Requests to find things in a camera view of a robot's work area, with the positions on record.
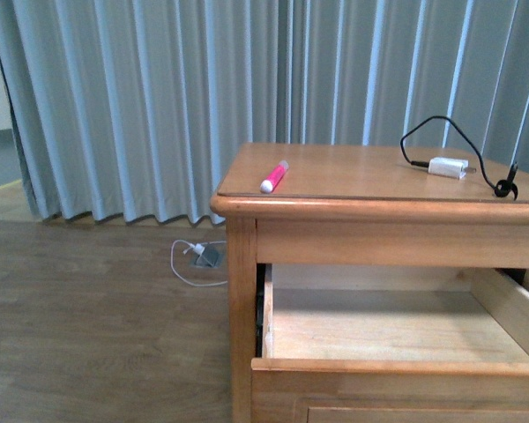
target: wooden nightstand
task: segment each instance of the wooden nightstand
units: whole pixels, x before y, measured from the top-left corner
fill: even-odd
[[[280,160],[290,170],[260,194]],[[495,198],[480,172],[429,175],[398,147],[244,145],[212,198],[234,421],[529,422],[529,293],[494,270],[529,269],[529,174],[516,183],[517,202]]]

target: open drawer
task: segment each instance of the open drawer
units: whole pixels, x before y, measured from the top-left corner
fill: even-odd
[[[529,293],[488,269],[274,265],[255,422],[529,422]]]

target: gray curtain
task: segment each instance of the gray curtain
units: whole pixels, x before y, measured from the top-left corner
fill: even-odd
[[[196,221],[243,142],[397,145],[430,115],[529,172],[529,0],[0,0],[0,57],[43,218]]]

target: black cable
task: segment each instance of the black cable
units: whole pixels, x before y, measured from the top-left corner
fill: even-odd
[[[474,145],[474,143],[470,139],[468,139],[468,137],[465,135],[465,133],[462,131],[462,129],[460,129],[458,127],[458,125],[452,119],[450,119],[450,117],[448,117],[448,116],[435,115],[435,116],[428,117],[422,123],[420,123],[415,128],[413,128],[412,130],[407,132],[402,137],[402,139],[399,140],[399,146],[401,147],[402,153],[404,154],[404,159],[406,159],[406,161],[412,166],[429,167],[429,162],[428,161],[415,161],[415,160],[410,160],[409,157],[407,157],[406,148],[404,147],[404,141],[406,141],[407,137],[412,135],[415,131],[417,131],[419,128],[421,128],[426,123],[432,121],[433,119],[443,119],[443,120],[447,121],[448,123],[450,123],[455,128],[455,130],[457,130],[457,132],[460,134],[460,136],[465,139],[465,141],[473,148],[474,152],[476,153],[476,157],[478,157],[478,161],[480,162],[480,169],[482,171],[482,176],[484,177],[484,180],[486,181],[486,183],[492,189],[496,189],[496,185],[489,180],[488,175],[486,174],[486,169],[484,167],[484,159],[482,158],[481,153],[476,148],[476,145]]]

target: charging cable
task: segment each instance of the charging cable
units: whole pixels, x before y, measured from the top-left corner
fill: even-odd
[[[185,284],[188,284],[190,286],[195,286],[196,288],[203,288],[203,287],[209,287],[209,286],[221,286],[225,285],[227,283],[226,280],[222,282],[212,282],[209,284],[197,284],[194,282],[190,282],[188,279],[184,278],[178,271],[175,269],[175,247],[178,244],[185,244],[188,246],[183,251],[183,254],[188,253],[190,250],[194,251],[196,254],[198,254],[202,259],[206,260],[204,257],[204,250],[205,247],[208,245],[214,245],[214,244],[225,244],[226,241],[210,241],[210,242],[201,242],[199,244],[192,244],[191,242],[185,241],[185,240],[175,240],[173,242],[173,245],[170,247],[170,268],[172,269],[173,273]]]
[[[484,181],[490,186],[491,189],[494,190],[494,194],[496,197],[507,197],[511,192],[513,192],[513,200],[518,199],[518,186],[513,183],[513,180],[515,179],[515,174],[518,171],[518,164],[513,163],[510,167],[510,172],[508,173],[507,179],[502,179],[501,181],[498,181],[497,184],[492,183],[488,175],[486,174],[486,168],[484,167],[484,159],[482,158],[481,153],[476,148],[476,145],[468,139],[468,137],[465,135],[465,133],[458,127],[458,125],[453,122],[452,119],[448,116],[440,116],[435,115],[427,118],[422,123],[417,125],[415,128],[407,132],[402,139],[399,140],[399,146],[402,149],[402,153],[404,154],[404,159],[412,165],[417,167],[425,167],[431,174],[440,174],[443,176],[451,176],[456,177],[458,179],[462,178],[466,172],[475,171],[476,169],[473,169],[472,167],[468,167],[468,162],[466,160],[456,160],[456,159],[449,159],[445,157],[435,157],[431,161],[418,161],[418,160],[410,160],[409,157],[407,157],[406,154],[406,148],[405,148],[405,141],[406,138],[412,135],[415,131],[417,131],[419,128],[421,128],[423,125],[428,123],[429,121],[432,121],[433,119],[443,119],[450,123],[455,130],[457,130],[458,134],[472,147],[474,152],[476,153],[476,157],[478,157],[478,161],[480,162],[480,169],[482,171],[482,177],[484,178]]]

